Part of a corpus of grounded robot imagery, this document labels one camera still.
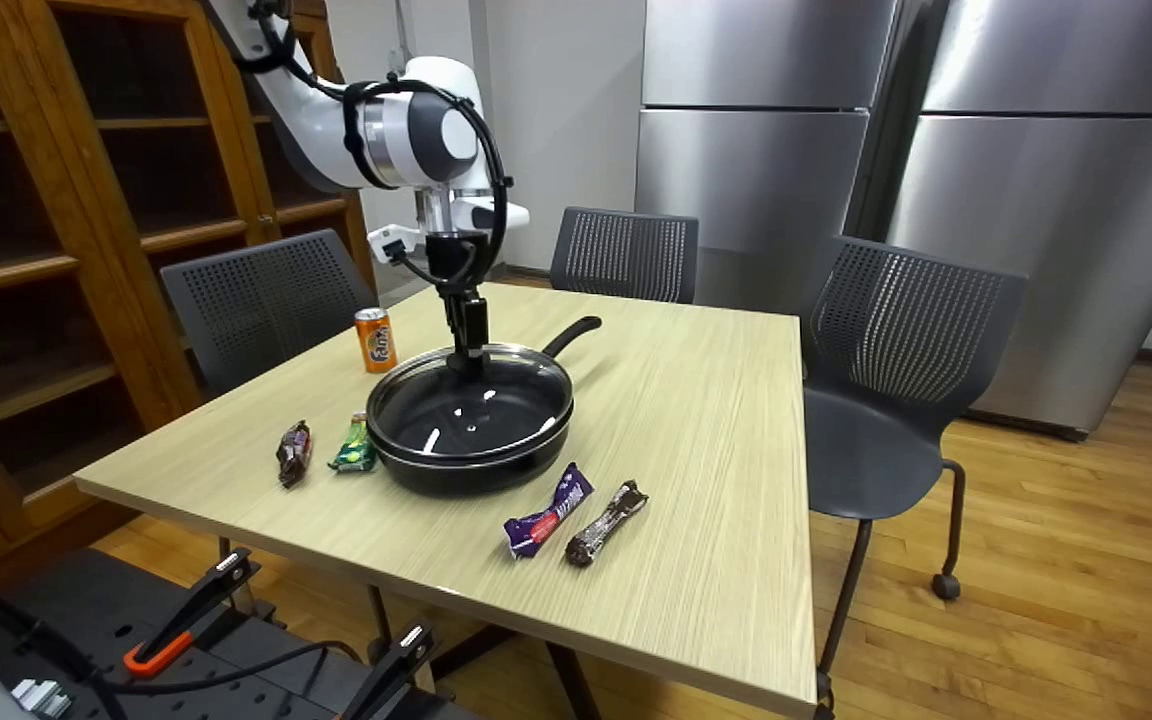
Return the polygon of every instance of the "wooden table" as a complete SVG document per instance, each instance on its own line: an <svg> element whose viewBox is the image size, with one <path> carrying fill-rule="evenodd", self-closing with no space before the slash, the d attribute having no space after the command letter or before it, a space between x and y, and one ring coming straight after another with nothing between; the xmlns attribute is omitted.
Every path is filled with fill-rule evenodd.
<svg viewBox="0 0 1152 720"><path fill-rule="evenodd" d="M153 515L283 552L341 561L371 585L774 713L815 705L812 558L802 486L800 341L793 318L646 306L552 288L484 288L490 341L546 344L602 318L560 366L575 415L532 486L431 501L384 470L334 480L323 465L377 375L351 331L179 415L75 471L79 490ZM391 308L399 360L446 348L442 306ZM295 423L317 459L283 492L272 448ZM539 512L575 459L594 498L539 550L503 552L498 523ZM562 545L621 480L650 498L591 568Z"/></svg>

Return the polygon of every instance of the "orange container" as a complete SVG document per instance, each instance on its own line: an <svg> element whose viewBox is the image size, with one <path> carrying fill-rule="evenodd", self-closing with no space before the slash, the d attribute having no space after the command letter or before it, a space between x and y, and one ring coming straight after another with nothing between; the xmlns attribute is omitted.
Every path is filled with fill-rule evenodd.
<svg viewBox="0 0 1152 720"><path fill-rule="evenodd" d="M391 348L391 331L389 331L389 314L384 308L361 308L351 318L351 330L361 331L361 348L362 348L362 369L368 372L389 372L399 356Z"/></svg>

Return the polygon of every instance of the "wooden floor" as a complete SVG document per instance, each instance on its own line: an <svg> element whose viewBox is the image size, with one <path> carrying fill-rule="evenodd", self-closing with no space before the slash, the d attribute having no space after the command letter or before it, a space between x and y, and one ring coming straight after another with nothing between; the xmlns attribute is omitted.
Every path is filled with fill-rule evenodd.
<svg viewBox="0 0 1152 720"><path fill-rule="evenodd" d="M1104 430L1082 445L956 423L947 457L972 471L961 579L963 598L928 592L945 552L947 492L876 523L846 641L835 665L841 718L1152 718L1152 366L1141 366ZM828 624L852 523L812 515L815 628ZM95 550L192 579L216 542L136 522ZM261 552L254 592L301 638L371 638L362 588L334 568ZM462 619L427 619L442 645ZM706 693L660 686L587 662L591 693L610 720L766 718ZM562 718L554 675L536 645L509 645L446 682L489 720Z"/></svg>

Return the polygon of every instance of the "stainless steel refrigerator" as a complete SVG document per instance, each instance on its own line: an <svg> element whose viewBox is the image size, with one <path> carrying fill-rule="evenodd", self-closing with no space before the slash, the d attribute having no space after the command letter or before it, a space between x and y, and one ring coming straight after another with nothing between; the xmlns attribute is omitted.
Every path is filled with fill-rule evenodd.
<svg viewBox="0 0 1152 720"><path fill-rule="evenodd" d="M952 0L887 240L1031 277L977 407L1093 434L1152 330L1152 0Z"/></svg>
<svg viewBox="0 0 1152 720"><path fill-rule="evenodd" d="M795 308L873 154L899 8L646 0L637 208L699 218L699 306Z"/></svg>

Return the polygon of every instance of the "gray chair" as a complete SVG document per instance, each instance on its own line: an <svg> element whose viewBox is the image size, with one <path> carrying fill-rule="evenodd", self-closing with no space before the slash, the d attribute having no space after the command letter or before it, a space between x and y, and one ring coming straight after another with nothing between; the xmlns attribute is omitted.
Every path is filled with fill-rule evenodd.
<svg viewBox="0 0 1152 720"><path fill-rule="evenodd" d="M860 522L815 665L819 718L832 718L832 662L873 522L918 505L941 471L952 475L952 522L932 592L961 598L952 568L966 471L941 457L941 434L987 388L1024 280L867 240L835 240L822 269L802 314L806 501L812 512Z"/></svg>
<svg viewBox="0 0 1152 720"><path fill-rule="evenodd" d="M377 295L331 227L158 269L212 393L351 330Z"/></svg>
<svg viewBox="0 0 1152 720"><path fill-rule="evenodd" d="M552 252L552 288L602 295L679 301L694 295L690 218L568 208Z"/></svg>

